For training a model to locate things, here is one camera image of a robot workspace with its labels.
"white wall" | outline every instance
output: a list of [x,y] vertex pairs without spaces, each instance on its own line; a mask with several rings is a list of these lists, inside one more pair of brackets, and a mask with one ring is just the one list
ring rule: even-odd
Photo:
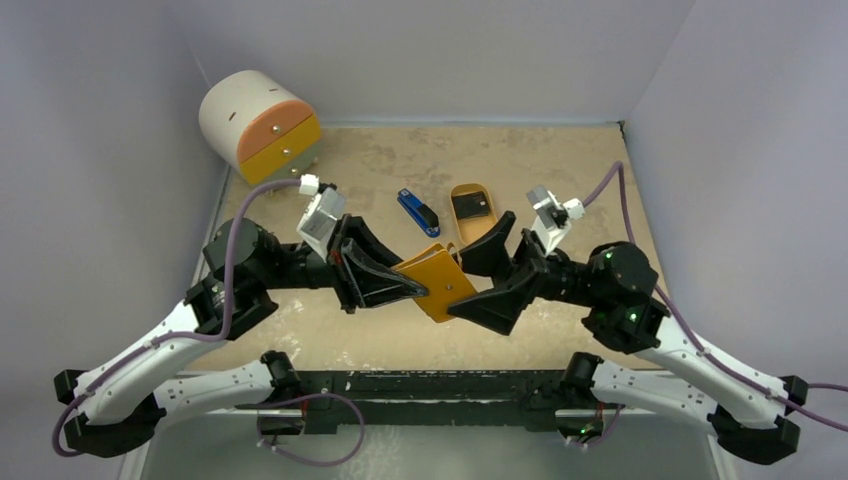
[[[698,0],[627,141],[688,319],[775,374],[848,383],[848,8]],[[848,422],[848,399],[814,408]],[[742,478],[844,478],[848,436],[793,415],[800,453]]]
[[52,378],[107,360],[191,280],[223,163],[178,32],[161,1],[0,5],[0,478],[117,475],[52,453]]
[[694,0],[171,0],[214,83],[269,73],[324,121],[618,121]]

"purple cable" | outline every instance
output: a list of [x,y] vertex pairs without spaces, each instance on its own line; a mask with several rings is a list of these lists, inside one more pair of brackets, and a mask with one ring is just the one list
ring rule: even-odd
[[[624,184],[624,166],[622,165],[621,162],[615,162],[613,164],[613,166],[610,168],[609,172],[607,172],[606,176],[601,181],[601,183],[598,185],[598,187],[595,188],[595,190],[592,191],[592,193],[589,194],[588,197],[586,197],[586,200],[583,202],[583,206],[586,207],[586,206],[588,206],[589,204],[591,204],[592,202],[595,201],[595,199],[598,197],[598,195],[600,195],[600,193],[604,190],[604,188],[606,188],[606,186],[609,184],[610,180],[612,180],[612,176],[615,175],[616,172],[618,172],[619,195],[621,197],[621,213],[622,213],[622,216],[624,217],[624,227],[627,230],[627,240],[629,240],[630,243],[635,244],[636,239],[633,236],[633,228],[632,228],[632,225],[631,225],[631,222],[630,222],[630,213],[628,212],[628,209],[627,209],[627,193],[626,193],[625,184]],[[683,315],[680,314],[680,311],[677,309],[677,305],[675,305],[674,302],[671,301],[671,298],[669,298],[669,296],[666,295],[666,293],[659,286],[656,287],[656,291],[659,294],[660,298],[662,298],[663,302],[665,302],[666,305],[668,305],[668,308],[669,308],[669,310],[671,310],[671,313],[674,315],[675,320],[677,320],[677,323],[680,325],[680,328],[683,330],[683,333],[686,334],[686,337],[689,338],[689,341],[692,342],[692,345],[695,347],[695,349],[698,352],[700,352],[704,356],[704,358],[709,360],[710,363],[712,363],[716,368],[718,368],[719,370],[721,370],[722,372],[724,372],[725,374],[727,374],[731,378],[733,378],[733,379],[743,383],[744,385],[747,385],[748,387],[753,388],[754,390],[766,395],[766,397],[772,398],[773,400],[776,400],[776,401],[782,403],[783,405],[791,408],[792,410],[797,411],[801,415],[804,415],[804,416],[811,418],[811,419],[813,419],[813,420],[815,420],[819,423],[827,425],[828,427],[835,428],[835,429],[841,430],[843,432],[848,432],[848,425],[845,425],[845,424],[836,422],[834,420],[822,417],[821,415],[818,415],[814,412],[811,412],[811,411],[805,409],[804,407],[798,405],[797,403],[795,403],[795,402],[793,402],[789,399],[786,399],[786,398],[783,398],[783,397],[772,397],[772,392],[768,388],[760,385],[757,382],[754,382],[753,380],[749,379],[748,377],[740,374],[739,372],[737,372],[737,371],[733,370],[732,368],[728,367],[727,365],[723,364],[719,359],[714,357],[712,354],[705,353],[704,352],[704,344],[701,343],[701,341],[698,339],[697,335],[695,335],[695,332],[692,330],[691,327],[689,327],[689,324],[686,323],[686,321],[683,319]],[[842,386],[842,385],[836,385],[836,384],[832,384],[832,383],[813,383],[813,384],[810,384],[810,388],[821,388],[821,389],[840,390],[840,391],[843,391],[843,392],[848,392],[848,387]]]
[[[59,420],[56,422],[56,425],[53,427],[53,434],[52,434],[52,437],[51,437],[52,444],[53,444],[53,451],[55,451],[57,455],[62,456],[62,457],[76,457],[76,456],[83,454],[83,452],[78,452],[78,451],[75,451],[75,450],[66,450],[65,448],[62,447],[62,444],[61,444],[61,441],[60,441],[60,437],[61,437],[61,434],[62,434],[62,428],[64,427],[65,423],[68,421],[68,418],[71,416],[71,413],[73,413],[73,411],[76,410],[82,404],[82,402],[85,401],[85,399],[87,397],[93,396],[95,394],[95,392],[97,391],[97,389],[100,388],[100,386],[102,386],[103,383],[106,382],[106,380],[111,378],[112,375],[114,375],[120,369],[124,368],[127,364],[129,364],[130,362],[132,362],[133,360],[138,358],[139,355],[146,352],[149,348],[156,348],[159,345],[161,345],[163,342],[166,342],[168,340],[173,340],[175,338],[190,338],[192,340],[198,340],[198,341],[201,341],[201,342],[219,342],[219,341],[222,341],[222,340],[226,340],[227,336],[229,336],[229,334],[230,334],[230,328],[232,327],[232,324],[233,324],[233,305],[235,303],[235,300],[234,300],[235,294],[233,292],[233,270],[235,269],[234,257],[235,257],[235,244],[236,244],[235,239],[236,239],[236,235],[239,231],[239,228],[241,228],[242,219],[244,219],[244,216],[247,213],[247,209],[248,209],[248,207],[250,207],[250,204],[253,203],[253,201],[259,195],[262,195],[263,193],[265,193],[269,190],[276,190],[276,189],[283,188],[283,187],[299,187],[299,186],[300,186],[300,180],[299,179],[275,180],[275,181],[268,182],[266,184],[260,185],[260,186],[256,187],[255,189],[253,189],[247,195],[247,198],[244,199],[244,202],[242,202],[241,206],[238,209],[238,212],[236,212],[235,216],[233,217],[233,222],[232,222],[232,225],[230,227],[230,234],[227,237],[227,248],[226,248],[226,252],[225,252],[225,255],[224,255],[224,312],[223,312],[223,318],[221,320],[221,331],[216,335],[204,335],[204,334],[201,334],[201,333],[194,333],[194,332],[166,333],[165,335],[161,335],[159,337],[155,337],[155,338],[151,339],[150,340],[150,345],[151,345],[150,347],[148,347],[148,346],[138,347],[137,349],[131,351],[130,353],[126,354],[125,356],[123,356],[122,358],[117,360],[114,364],[112,364],[112,366],[110,366],[109,368],[104,370],[103,373],[100,374],[100,376],[95,378],[94,381],[92,381],[91,384],[89,384],[88,388],[86,388],[86,390],[83,394],[74,398],[71,401],[71,403],[69,403],[68,406],[65,407],[65,410],[59,416]],[[338,395],[329,394],[329,393],[327,393],[327,394],[315,394],[315,395],[316,396],[313,396],[311,398],[339,398],[339,399],[342,398],[342,397],[339,397]],[[291,402],[291,404],[294,404],[294,403],[303,402],[303,401],[305,401],[305,399],[307,399],[307,397],[299,397],[297,399],[291,400],[290,402]],[[347,400],[345,403],[354,410],[354,413],[356,413],[356,416],[359,418],[360,426],[363,430],[363,435],[364,435],[365,422],[364,422],[364,419],[362,417],[362,412],[360,412],[356,408],[356,405],[354,405],[353,402],[350,402],[349,400]],[[345,457],[345,460],[352,457],[353,454],[355,454],[356,451],[359,450],[359,446],[361,444],[362,444],[362,440],[360,439],[360,441],[359,441],[359,443],[357,443],[354,451],[350,454],[350,456]],[[310,464],[309,462],[312,462],[312,460],[301,458],[301,457],[298,457],[298,456],[293,455],[293,454],[291,455],[290,458],[292,458],[293,460],[297,460],[297,461],[303,461],[303,463],[306,463],[306,464]]]
[[265,440],[262,435],[262,428],[259,425],[259,419],[257,418],[256,433],[259,434],[259,445],[286,458],[290,458],[297,462],[303,463],[304,465],[309,465],[310,467],[335,467],[336,465],[341,465],[342,463],[353,458],[353,456],[356,455],[356,452],[359,451],[359,448],[362,447],[362,442],[365,440],[365,418],[362,416],[362,412],[358,408],[356,408],[356,405],[354,405],[354,403],[351,402],[350,399],[342,397],[341,395],[336,395],[335,393],[313,393],[311,395],[304,395],[302,397],[297,397],[292,400],[286,400],[283,402],[263,403],[257,405],[257,407],[261,409],[283,408],[297,403],[308,402],[309,400],[316,400],[321,398],[333,398],[339,400],[340,402],[350,407],[350,409],[353,410],[353,413],[356,414],[356,418],[359,420],[359,439],[356,441],[356,445],[354,445],[350,453],[337,460],[330,461],[312,460],[310,458],[301,457],[292,452],[277,447],[276,445],[273,445],[267,440]]
[[586,448],[595,448],[598,445],[604,443],[610,437],[610,435],[612,435],[612,431],[615,430],[615,426],[618,425],[618,419],[619,419],[619,417],[621,417],[621,411],[623,409],[624,409],[623,405],[619,405],[618,408],[615,409],[615,415],[613,415],[612,420],[610,420],[609,427],[605,428],[604,431],[601,432],[600,437],[598,437],[597,439],[595,439],[591,442],[584,444],[584,445],[586,445]]

